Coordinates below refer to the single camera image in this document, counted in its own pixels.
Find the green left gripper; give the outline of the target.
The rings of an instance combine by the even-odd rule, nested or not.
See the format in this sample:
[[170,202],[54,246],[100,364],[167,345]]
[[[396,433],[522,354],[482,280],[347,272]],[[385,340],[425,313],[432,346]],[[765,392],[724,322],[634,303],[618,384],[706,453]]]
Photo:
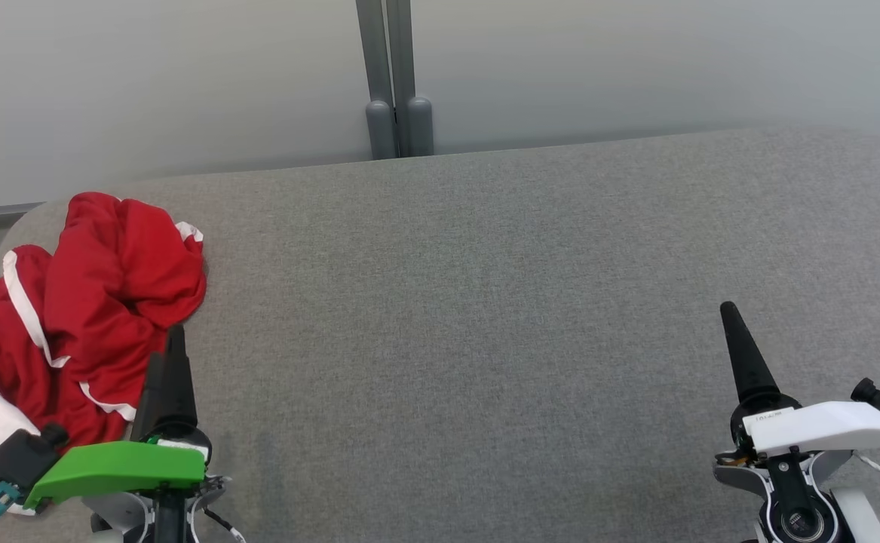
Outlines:
[[[213,453],[211,440],[192,432],[197,426],[185,330],[174,324],[164,353],[148,360],[133,441],[72,447],[34,484],[23,508],[114,492],[192,490],[204,481]],[[157,427],[163,437],[149,437]]]

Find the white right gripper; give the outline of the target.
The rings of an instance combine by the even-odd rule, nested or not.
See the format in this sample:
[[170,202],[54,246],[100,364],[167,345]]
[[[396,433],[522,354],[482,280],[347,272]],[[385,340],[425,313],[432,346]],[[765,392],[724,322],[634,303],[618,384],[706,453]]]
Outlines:
[[867,403],[828,401],[767,410],[777,404],[781,392],[760,348],[735,303],[726,300],[719,312],[739,407],[760,413],[733,417],[734,435],[744,436],[736,441],[738,446],[747,443],[750,451],[767,457],[793,450],[806,454],[880,448],[880,410]]

